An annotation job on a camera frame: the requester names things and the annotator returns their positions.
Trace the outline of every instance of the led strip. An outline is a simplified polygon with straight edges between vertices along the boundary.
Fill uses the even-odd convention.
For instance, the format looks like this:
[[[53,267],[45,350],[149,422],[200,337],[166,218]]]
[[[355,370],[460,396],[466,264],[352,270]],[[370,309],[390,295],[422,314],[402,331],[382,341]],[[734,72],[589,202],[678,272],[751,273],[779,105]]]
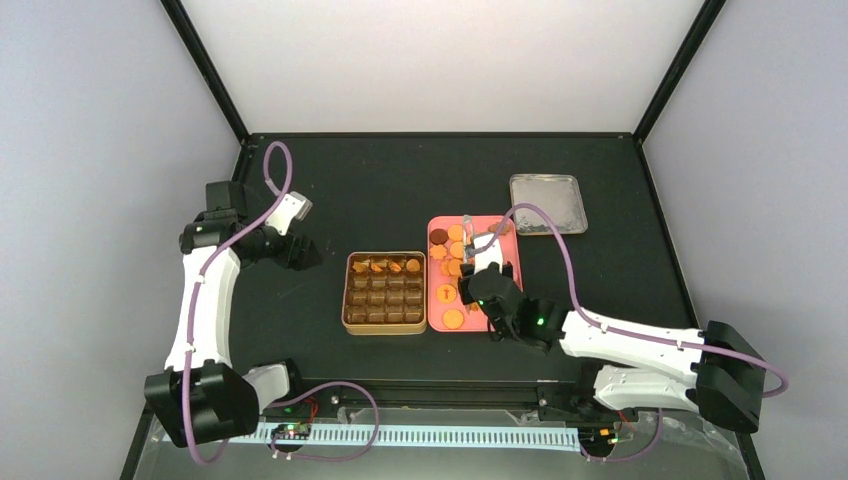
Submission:
[[[260,422],[251,435],[235,437],[230,443],[271,443],[271,432],[280,423]],[[362,446],[373,425],[312,425],[308,439],[277,440],[278,445]],[[377,447],[523,448],[579,452],[576,428],[552,427],[457,427],[437,425],[380,425]]]

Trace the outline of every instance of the wire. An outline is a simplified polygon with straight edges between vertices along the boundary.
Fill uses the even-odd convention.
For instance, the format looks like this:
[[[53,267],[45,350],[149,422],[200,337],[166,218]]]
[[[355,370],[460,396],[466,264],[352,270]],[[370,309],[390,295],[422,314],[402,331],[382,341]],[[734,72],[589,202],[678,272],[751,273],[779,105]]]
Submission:
[[[256,220],[250,223],[247,227],[237,232],[235,235],[230,237],[224,243],[222,243],[213,253],[206,259],[206,262],[203,266],[200,267],[200,271],[198,272],[198,279],[194,283],[194,287],[191,290],[191,299],[188,304],[188,318],[186,319],[186,342],[191,347],[194,344],[194,317],[195,312],[197,311],[197,298],[200,295],[200,286],[203,285],[203,276],[206,275],[206,271],[209,270],[209,266],[212,265],[212,262],[218,258],[218,255],[225,252],[228,248],[233,246],[236,242],[242,239],[245,235],[253,231],[256,227],[262,225],[265,220],[271,215],[271,213],[282,203],[283,198],[289,190],[289,186],[291,185],[292,178],[292,158],[291,152],[289,148],[280,141],[271,142],[268,145],[268,149],[265,150],[265,158],[262,161],[262,171],[265,174],[265,183],[268,184],[269,188],[272,188],[274,191],[277,187],[274,185],[273,180],[268,177],[268,163],[271,159],[271,153],[274,151],[274,148],[280,148],[283,150],[283,154],[286,158],[286,179],[283,183],[283,188],[281,190],[277,190],[275,193],[277,195],[277,199],[274,203],[265,211],[262,215],[260,215]],[[185,430],[186,436],[186,445],[188,446],[188,451],[191,454],[191,458],[194,459],[195,463],[198,465],[210,465],[217,461],[221,454],[224,452],[224,448],[226,448],[228,441],[224,439],[221,442],[221,445],[218,447],[218,450],[215,454],[209,458],[205,459],[200,455],[200,452],[197,450],[197,442],[194,438],[194,428],[191,424],[191,397],[189,396],[189,387],[191,386],[191,354],[194,348],[186,349],[186,359],[185,359],[185,367],[183,368],[183,378],[182,378],[182,410],[183,410],[183,429]]]
[[[492,235],[492,239],[489,241],[489,243],[487,243],[483,247],[471,249],[468,252],[468,254],[469,255],[477,255],[478,253],[484,252],[484,251],[486,251],[486,249],[488,249],[490,246],[492,246],[492,244],[495,243],[495,240],[501,234],[503,229],[506,228],[507,220],[509,219],[509,216],[512,215],[516,210],[520,210],[522,208],[527,209],[527,210],[531,210],[531,211],[535,212],[537,215],[539,215],[540,217],[542,217],[542,220],[544,220],[545,223],[548,224],[548,226],[551,229],[551,232],[554,233],[554,240],[557,241],[557,244],[559,245],[559,249],[562,252],[562,258],[563,258],[563,260],[565,260],[565,270],[568,274],[568,291],[569,291],[569,294],[571,295],[571,303],[574,306],[574,310],[580,315],[581,318],[583,318],[583,320],[586,321],[586,323],[588,323],[589,325],[592,325],[595,328],[601,328],[601,322],[590,317],[586,313],[586,311],[583,310],[583,307],[580,306],[580,302],[577,300],[577,287],[574,284],[574,266],[571,263],[571,255],[568,253],[568,247],[565,246],[565,240],[563,240],[562,234],[559,233],[559,230],[557,229],[554,221],[551,220],[551,217],[549,217],[548,214],[546,214],[544,211],[542,211],[541,208],[537,207],[536,205],[533,205],[533,204],[530,204],[530,203],[518,203],[518,204],[513,205],[513,207],[510,208],[504,214],[504,217],[501,220],[501,223],[498,225],[498,228],[497,228],[497,230],[495,230],[495,234]],[[760,367],[760,368],[762,368],[766,371],[773,373],[775,376],[777,376],[777,378],[780,379],[780,385],[777,388],[774,388],[772,390],[769,390],[769,391],[763,393],[763,398],[774,397],[774,396],[780,395],[781,393],[785,392],[787,388],[789,388],[789,379],[787,378],[786,374],[782,370],[771,365],[770,363],[766,362],[765,360],[756,358],[756,357],[751,356],[751,355],[746,355],[744,353],[736,352],[734,350],[729,350],[729,349],[726,349],[726,348],[715,347],[715,346],[712,346],[712,345],[704,345],[704,344],[693,343],[693,342],[679,342],[679,345],[678,345],[677,340],[672,340],[670,338],[663,338],[663,337],[655,337],[653,335],[645,335],[643,333],[631,332],[630,330],[625,330],[623,328],[618,328],[618,327],[609,327],[608,326],[608,327],[606,327],[606,331],[611,332],[611,333],[615,333],[615,334],[618,334],[618,335],[624,335],[625,337],[636,338],[636,339],[639,339],[639,340],[646,340],[646,341],[649,341],[649,342],[659,343],[659,344],[662,344],[662,345],[669,345],[669,346],[678,347],[678,348],[694,348],[696,350],[701,350],[701,351],[704,351],[704,352],[715,353],[715,354],[718,354],[718,355],[724,355],[725,357],[735,358],[737,360],[742,360],[743,362],[748,362],[751,365]]]
[[[630,421],[629,421],[629,420],[627,420],[627,417],[625,417],[623,413],[621,413],[621,410],[619,410],[619,411],[618,411],[618,416],[621,418],[621,420],[622,420],[622,422],[623,422],[623,423],[626,423],[626,424],[627,424],[627,427],[630,429],[630,431],[631,431],[631,432],[635,432],[635,431],[636,431],[636,429],[635,429],[635,428],[633,428],[633,424],[632,424],[632,423],[630,423]]]
[[[623,463],[623,462],[630,462],[630,461],[642,458],[645,455],[651,453],[651,451],[657,446],[657,444],[660,443],[660,437],[662,437],[662,419],[663,419],[663,413],[662,413],[662,409],[660,408],[659,410],[657,410],[657,429],[656,429],[656,431],[654,431],[654,438],[651,439],[651,443],[649,443],[645,448],[643,448],[642,450],[639,450],[638,452],[634,453],[633,455],[628,455],[626,457],[618,457],[618,458],[593,457],[592,455],[589,455],[589,452],[587,452],[586,449],[583,448],[582,445],[580,446],[580,453],[582,453],[583,456],[586,457],[586,460],[588,460],[590,462],[601,462],[601,463]]]
[[[318,415],[318,402],[315,401],[313,397],[309,397],[304,400],[310,406],[309,410],[309,421],[307,423],[312,425],[312,422],[315,421],[315,415]]]
[[[374,409],[374,431],[371,432],[371,437],[368,438],[368,442],[365,443],[365,446],[363,446],[357,452],[351,453],[350,455],[345,455],[343,457],[325,457],[323,455],[306,455],[306,454],[303,454],[303,453],[286,453],[286,458],[289,458],[289,459],[300,458],[300,459],[303,459],[303,460],[317,460],[317,461],[322,461],[322,462],[346,462],[348,460],[353,460],[354,458],[359,458],[362,455],[365,455],[365,453],[368,450],[371,449],[371,446],[374,445],[374,442],[377,441],[377,434],[380,430],[380,412],[377,409],[377,401],[374,400],[373,395],[368,393],[368,390],[365,390],[364,388],[360,387],[359,385],[357,385],[355,383],[343,382],[343,381],[323,383],[323,384],[318,385],[317,387],[307,391],[306,393],[304,393],[304,394],[302,394],[302,395],[300,395],[296,398],[293,398],[291,400],[286,400],[284,402],[275,402],[275,403],[268,405],[268,407],[269,408],[272,408],[272,407],[273,408],[288,407],[289,405],[294,405],[295,403],[302,401],[304,398],[310,397],[311,395],[315,394],[315,392],[318,392],[320,390],[324,390],[325,388],[330,388],[330,387],[348,387],[348,388],[352,388],[354,390],[358,390],[359,393],[365,395],[365,398],[367,398],[368,402],[371,403],[371,407]],[[277,450],[277,439],[279,438],[279,436],[280,436],[279,434],[274,435],[274,437],[271,439],[271,449],[274,451],[275,455],[278,452],[278,450]]]

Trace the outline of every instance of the white wall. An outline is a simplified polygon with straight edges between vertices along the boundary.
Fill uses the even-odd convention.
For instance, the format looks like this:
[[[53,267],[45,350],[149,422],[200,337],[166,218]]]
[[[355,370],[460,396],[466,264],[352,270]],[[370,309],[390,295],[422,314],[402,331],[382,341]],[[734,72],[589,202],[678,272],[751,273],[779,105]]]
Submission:
[[[0,6],[0,478],[117,478],[237,143],[156,1]]]
[[[184,3],[251,132],[631,132],[703,0]]]
[[[646,145],[701,321],[791,376],[754,436],[769,479],[848,467],[846,25],[839,0],[727,2]]]

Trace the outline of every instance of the pink tray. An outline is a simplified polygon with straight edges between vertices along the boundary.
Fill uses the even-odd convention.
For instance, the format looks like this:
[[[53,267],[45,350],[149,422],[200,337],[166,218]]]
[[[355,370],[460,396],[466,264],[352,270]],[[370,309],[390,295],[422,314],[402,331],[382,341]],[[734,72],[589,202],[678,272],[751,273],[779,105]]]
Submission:
[[[474,225],[474,232],[480,234],[486,232],[489,225],[499,223],[502,218],[502,215],[475,215],[471,217],[471,223]],[[430,243],[430,232],[437,228],[447,230],[451,225],[461,224],[462,217],[457,216],[436,217],[430,220],[427,225],[427,321],[433,329],[440,332],[485,332],[487,331],[486,315],[479,310],[475,312],[466,309],[462,300],[459,299],[459,292],[457,292],[456,300],[447,304],[442,303],[436,295],[438,288],[446,283],[452,284],[452,279],[450,276],[442,275],[441,260],[434,260],[430,257],[430,247],[433,246]],[[518,262],[518,240],[515,236],[515,224],[512,223],[512,220],[509,220],[509,224],[512,226],[512,230],[507,235],[500,237],[501,249],[503,250],[504,262],[510,262],[513,265],[515,283],[518,284],[518,288],[523,288],[521,285],[521,266]],[[445,248],[448,251],[450,251],[451,243],[453,243],[452,240],[445,243]],[[464,322],[455,330],[447,328],[442,322],[442,315],[450,309],[459,310],[464,316]]]

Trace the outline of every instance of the chocolate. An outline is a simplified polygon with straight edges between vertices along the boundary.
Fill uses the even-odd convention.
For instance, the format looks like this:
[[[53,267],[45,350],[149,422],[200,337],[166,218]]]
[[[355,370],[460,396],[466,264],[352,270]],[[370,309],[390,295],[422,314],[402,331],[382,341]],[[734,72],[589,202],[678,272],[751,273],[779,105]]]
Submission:
[[[433,245],[444,245],[448,241],[448,232],[444,229],[437,228],[430,232],[430,243]]]

